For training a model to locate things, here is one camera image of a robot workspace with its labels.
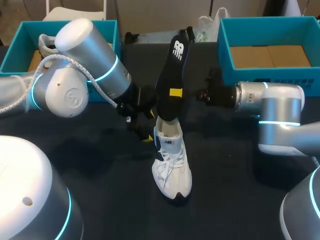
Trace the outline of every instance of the plastic bag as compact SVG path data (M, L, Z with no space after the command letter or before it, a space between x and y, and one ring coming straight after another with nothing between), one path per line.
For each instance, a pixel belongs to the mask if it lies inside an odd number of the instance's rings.
M199 17L195 41L197 43L216 42L218 39L220 19L222 18L230 18L228 10L224 7L218 9L214 20L208 16Z

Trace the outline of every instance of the dark tablecloth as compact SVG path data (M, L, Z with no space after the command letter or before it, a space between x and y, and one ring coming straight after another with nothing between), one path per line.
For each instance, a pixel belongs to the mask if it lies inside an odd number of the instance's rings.
M122 62L138 84L154 85L168 47L125 45ZM218 66L215 43L189 48L189 95L205 87L212 66ZM319 103L306 99L302 123L320 120ZM169 203L154 182L153 144L137 141L108 104L91 103L71 119L43 112L2 119L0 134L31 141L49 157L80 206L84 240L284 239L281 202L315 169L312 161L260 153L257 120L232 110L189 97L179 119L193 180L181 206Z

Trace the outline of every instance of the glowing blue light ring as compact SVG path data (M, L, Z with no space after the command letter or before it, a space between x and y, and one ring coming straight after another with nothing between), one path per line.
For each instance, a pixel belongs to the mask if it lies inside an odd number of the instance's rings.
M110 68L110 70L109 71L107 71L104 75L102 75L101 77L99 77L99 78L97 78L97 79L95 79L95 81L96 82L98 82L98 81L100 81L100 80L102 80L102 79L104 79L106 76L108 76L114 69L115 69L115 67L116 67L116 65L117 65L117 63L118 63L118 56L117 55L115 55L115 62L114 62L114 64L113 64L113 66Z
M36 101L35 101L34 89L35 89L35 85L36 85L38 79L39 79L42 75L43 75L43 73L40 74L40 75L35 79L34 84L33 84L32 88L31 88L31 98L32 98L32 101L34 102L34 104L36 105L36 107L37 107L38 109L40 109L41 111L42 111L42 109L38 106L38 104L37 104Z
M69 195L69 210L68 210L68 215L66 216L66 220L65 220L65 223L60 231L60 233L58 234L58 236L54 239L54 240L58 240L62 234L64 233L66 227L67 227L67 224L68 224L68 221L69 221L69 218L70 218L70 214L71 214L71 196L70 196L70 192L69 192L69 189L66 188L66 190L68 191L68 195Z
M310 191L310 197L311 197L311 202L312 202L312 205L313 205L313 208L316 212L316 214L318 215L319 219L320 219L320 210L316 204L316 200L315 200L315 196L314 196L314 190L313 190L313 187L312 187L312 182L314 180L314 176L315 176L315 173L316 171L319 169L319 167L314 170L314 172L312 173L311 177L310 177L310 183L309 183L309 191Z
M277 124L277 125L286 125L286 126L300 126L298 122L289 122L289 121L259 121L259 124Z

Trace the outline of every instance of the yellow tag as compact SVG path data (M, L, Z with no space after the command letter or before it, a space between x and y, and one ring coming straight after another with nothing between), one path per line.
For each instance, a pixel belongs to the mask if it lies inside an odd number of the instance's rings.
M148 143L148 142L152 142L153 140L154 139L149 135L149 138L142 140L142 142Z
M182 98L182 88L181 89L170 88L169 96Z
M155 118L154 112L152 111L152 109L150 109L150 113L153 116L153 118Z

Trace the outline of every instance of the blue storage bin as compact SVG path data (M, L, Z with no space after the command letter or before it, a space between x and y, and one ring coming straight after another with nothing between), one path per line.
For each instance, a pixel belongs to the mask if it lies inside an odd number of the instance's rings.
M239 81L300 85L306 96L320 96L320 25L315 17L223 18L218 59L225 84ZM235 68L230 47L301 45L311 67Z
M21 22L12 43L0 67L0 76L22 75L28 71L38 39L41 34L56 36L59 30L69 21L23 21ZM93 24L107 40L121 59L121 43L116 20L93 21ZM89 101L104 102L91 83L88 83Z

